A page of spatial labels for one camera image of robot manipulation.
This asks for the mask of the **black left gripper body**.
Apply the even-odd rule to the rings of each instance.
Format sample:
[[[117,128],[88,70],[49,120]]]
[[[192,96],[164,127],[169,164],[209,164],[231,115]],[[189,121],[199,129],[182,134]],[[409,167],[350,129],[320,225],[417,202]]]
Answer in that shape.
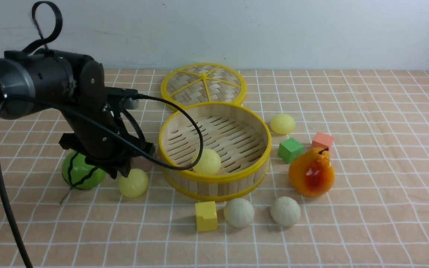
[[[118,174],[127,176],[131,169],[131,158],[143,153],[153,156],[155,146],[146,141],[140,127],[133,123],[137,136],[128,133],[121,115],[129,115],[128,110],[112,110],[106,103],[107,90],[81,90],[69,103],[70,109],[101,124],[117,134],[117,137],[95,127],[74,115],[63,113],[73,133],[65,133],[59,145],[65,150],[83,154],[92,166],[104,170],[112,178]]]

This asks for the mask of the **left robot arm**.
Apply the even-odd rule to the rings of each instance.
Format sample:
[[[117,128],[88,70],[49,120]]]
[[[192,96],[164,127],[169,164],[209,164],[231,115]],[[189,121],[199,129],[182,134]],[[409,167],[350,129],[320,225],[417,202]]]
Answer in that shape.
[[[66,107],[118,134],[116,138],[63,112],[73,132],[63,134],[59,145],[84,155],[89,164],[113,178],[118,173],[128,175],[134,158],[154,155],[154,145],[143,136],[130,135],[120,116],[138,107],[138,100],[133,99],[137,91],[106,86],[103,66],[90,56],[55,50],[47,54],[38,50],[34,55],[6,51],[0,58],[0,86],[5,96],[26,96]]]

